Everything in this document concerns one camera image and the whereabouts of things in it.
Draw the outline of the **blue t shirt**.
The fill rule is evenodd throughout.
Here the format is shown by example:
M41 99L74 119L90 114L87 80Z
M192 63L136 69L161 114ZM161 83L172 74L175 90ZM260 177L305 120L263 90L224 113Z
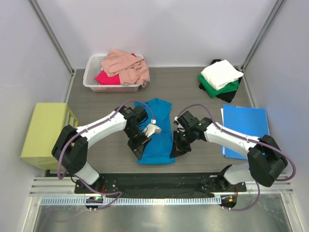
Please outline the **blue t shirt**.
M146 112L149 118L140 127L149 131L148 124L150 124L154 116L156 125L161 129L161 132L151 136L150 142L143 151L142 158L137 163L144 165L166 165L174 163L175 159L170 157L173 145L170 122L172 104L159 98L146 101L145 104L148 105Z

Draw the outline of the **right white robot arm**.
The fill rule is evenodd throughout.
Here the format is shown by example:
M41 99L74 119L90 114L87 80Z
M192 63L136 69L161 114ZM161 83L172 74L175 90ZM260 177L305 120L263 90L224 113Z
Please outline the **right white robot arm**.
M215 124L207 117L199 120L189 111L176 117L174 123L177 129L173 132L171 158L191 152L191 143L202 140L224 146L246 159L244 164L228 165L219 172L218 187L223 191L247 181L270 187L288 165L271 136L248 136Z

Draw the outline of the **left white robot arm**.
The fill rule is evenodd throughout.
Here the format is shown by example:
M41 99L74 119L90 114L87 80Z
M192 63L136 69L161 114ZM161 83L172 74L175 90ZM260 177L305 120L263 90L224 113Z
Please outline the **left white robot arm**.
M87 162L88 149L101 139L124 131L129 148L140 160L151 136L161 132L153 118L144 129L140 128L147 119L147 112L140 105L135 108L120 106L91 124L77 128L67 125L62 129L51 154L57 160L59 169L64 168L66 173L79 179L80 187L92 193L103 192L103 178Z

